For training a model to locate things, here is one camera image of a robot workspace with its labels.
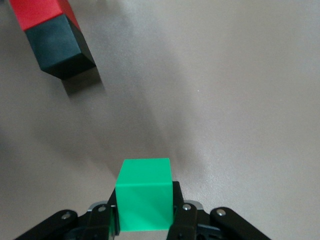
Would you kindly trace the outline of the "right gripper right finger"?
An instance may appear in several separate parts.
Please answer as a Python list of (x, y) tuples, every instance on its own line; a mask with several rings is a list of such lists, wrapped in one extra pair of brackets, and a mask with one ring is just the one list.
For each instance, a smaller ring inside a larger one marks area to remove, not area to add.
[(173, 182), (173, 223), (166, 240), (271, 240), (228, 207), (205, 212), (198, 201), (183, 198), (180, 183)]

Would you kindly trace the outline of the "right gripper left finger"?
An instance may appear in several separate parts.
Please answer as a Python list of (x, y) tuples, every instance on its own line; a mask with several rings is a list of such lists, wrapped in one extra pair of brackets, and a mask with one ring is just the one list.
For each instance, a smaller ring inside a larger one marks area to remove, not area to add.
[(107, 201), (92, 204), (86, 213), (60, 210), (14, 240), (114, 240), (118, 235), (116, 191)]

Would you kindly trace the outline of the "green cube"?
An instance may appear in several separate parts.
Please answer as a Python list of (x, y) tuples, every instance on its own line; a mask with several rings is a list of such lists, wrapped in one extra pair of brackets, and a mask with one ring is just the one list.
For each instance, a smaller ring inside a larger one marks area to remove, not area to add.
[(115, 194), (122, 232), (168, 230), (174, 217), (170, 159), (124, 160)]

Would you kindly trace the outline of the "red cube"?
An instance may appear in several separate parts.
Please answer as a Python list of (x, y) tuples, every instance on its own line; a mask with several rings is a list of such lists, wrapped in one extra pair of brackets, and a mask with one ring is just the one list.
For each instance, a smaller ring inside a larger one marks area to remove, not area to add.
[(9, 0), (9, 3), (23, 31), (60, 15), (66, 15), (80, 30), (68, 0)]

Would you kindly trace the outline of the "black cube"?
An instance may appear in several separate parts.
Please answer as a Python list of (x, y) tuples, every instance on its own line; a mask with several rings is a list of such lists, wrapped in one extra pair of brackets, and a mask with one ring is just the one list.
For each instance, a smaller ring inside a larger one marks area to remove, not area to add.
[(61, 14), (25, 31), (40, 69), (67, 80), (96, 66), (82, 32)]

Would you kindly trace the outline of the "brown table mat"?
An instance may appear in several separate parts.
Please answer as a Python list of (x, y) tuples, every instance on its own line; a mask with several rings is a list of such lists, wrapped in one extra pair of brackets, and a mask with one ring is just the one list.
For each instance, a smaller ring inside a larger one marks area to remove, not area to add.
[(0, 240), (169, 158), (188, 200), (320, 240), (320, 0), (69, 0), (96, 68), (74, 95), (0, 0)]

